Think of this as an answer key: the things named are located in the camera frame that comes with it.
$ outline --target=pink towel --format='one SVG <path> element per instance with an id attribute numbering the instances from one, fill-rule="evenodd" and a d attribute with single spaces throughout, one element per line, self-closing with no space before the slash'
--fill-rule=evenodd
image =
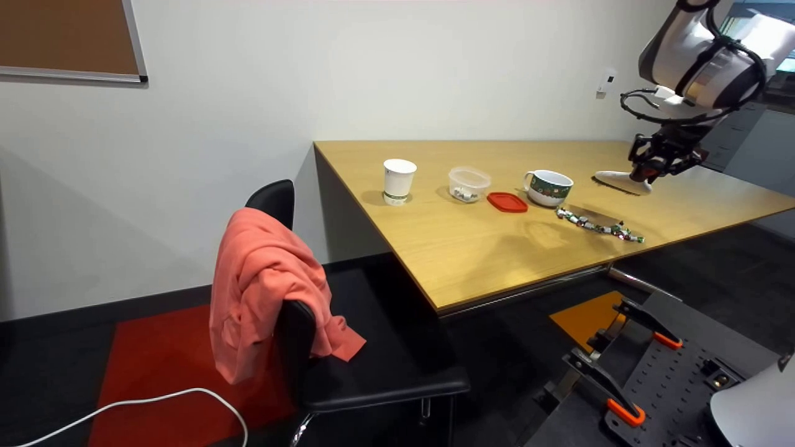
<path id="1" fill-rule="evenodd" d="M 208 336 L 216 371 L 227 383 L 257 374 L 268 354 L 283 297 L 303 300 L 316 316 L 314 354 L 350 361 L 365 341 L 330 316 L 330 291 L 310 249 L 281 220 L 238 209 L 222 238 Z"/>

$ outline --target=cable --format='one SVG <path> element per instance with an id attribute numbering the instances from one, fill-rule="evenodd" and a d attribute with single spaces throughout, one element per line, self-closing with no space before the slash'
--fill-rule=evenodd
<path id="1" fill-rule="evenodd" d="M 208 395 L 208 397 L 219 399 L 234 417 L 238 417 L 238 423 L 240 423 L 240 428 L 244 428 L 244 443 L 240 443 L 240 447 L 249 444 L 249 425 L 245 425 L 245 420 L 240 417 L 240 413 L 238 413 L 231 403 L 227 403 L 222 395 L 216 395 L 216 392 L 212 392 L 212 390 L 207 390 L 207 387 L 183 387 L 183 390 L 176 390 L 176 392 L 168 392 L 168 395 L 155 395 L 155 397 L 141 397 L 141 399 L 118 399 L 118 403 L 110 403 L 110 405 L 105 405 L 105 408 L 100 408 L 100 409 L 94 409 L 94 413 L 89 413 L 89 415 L 85 415 L 85 417 L 79 417 L 79 420 L 60 428 L 60 430 L 52 430 L 52 433 L 37 436 L 37 439 L 33 439 L 33 443 L 23 443 L 23 444 L 14 444 L 14 447 L 39 444 L 39 443 L 52 439 L 52 436 L 58 436 L 58 435 L 63 435 L 63 433 L 67 433 L 67 430 L 72 430 L 72 428 L 77 428 L 77 425 L 81 425 L 81 423 L 101 415 L 101 413 L 106 413 L 106 409 L 115 409 L 115 408 L 152 405 L 152 403 L 163 403 L 163 399 L 175 399 L 175 397 L 191 395 L 191 392 L 202 392 L 202 395 Z"/>

